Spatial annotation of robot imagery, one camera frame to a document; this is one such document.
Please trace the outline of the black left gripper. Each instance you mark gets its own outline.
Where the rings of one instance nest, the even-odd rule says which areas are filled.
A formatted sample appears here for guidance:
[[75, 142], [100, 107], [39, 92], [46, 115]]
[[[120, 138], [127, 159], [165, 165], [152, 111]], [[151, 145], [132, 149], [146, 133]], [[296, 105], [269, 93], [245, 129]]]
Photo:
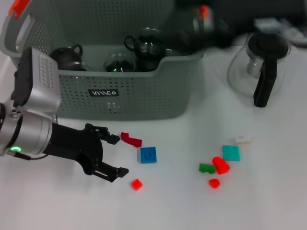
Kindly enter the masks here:
[[94, 126], [95, 133], [86, 126], [76, 130], [59, 124], [52, 125], [52, 134], [47, 145], [47, 155], [78, 162], [86, 175], [95, 175], [109, 182], [123, 178], [127, 168], [116, 168], [102, 162], [101, 140], [116, 145], [119, 136], [110, 134], [107, 127]]

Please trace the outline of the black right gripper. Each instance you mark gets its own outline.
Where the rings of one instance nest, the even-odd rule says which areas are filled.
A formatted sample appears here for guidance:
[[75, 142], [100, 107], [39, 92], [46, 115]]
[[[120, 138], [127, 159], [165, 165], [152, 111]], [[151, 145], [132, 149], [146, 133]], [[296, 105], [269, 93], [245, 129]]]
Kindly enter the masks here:
[[224, 48], [231, 45], [232, 34], [222, 31], [178, 31], [168, 34], [167, 40], [179, 48]]

